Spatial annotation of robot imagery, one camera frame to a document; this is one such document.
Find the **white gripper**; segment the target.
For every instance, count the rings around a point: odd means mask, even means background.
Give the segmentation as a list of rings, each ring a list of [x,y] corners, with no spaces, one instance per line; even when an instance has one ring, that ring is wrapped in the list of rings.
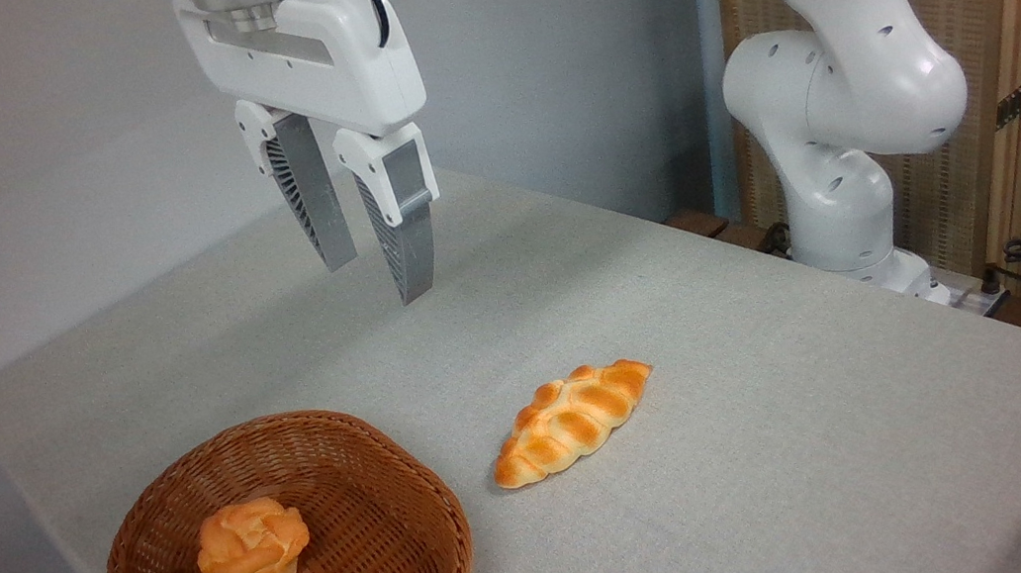
[[[240,100],[234,117],[257,171],[276,183],[325,267],[338,270],[358,251],[310,120],[347,128],[335,134],[334,152],[353,173],[402,303],[428,292],[430,203],[440,195],[422,132],[409,123],[425,90],[392,4],[384,6],[384,47],[371,0],[284,0],[276,27],[251,33],[189,0],[171,7],[201,69]]]

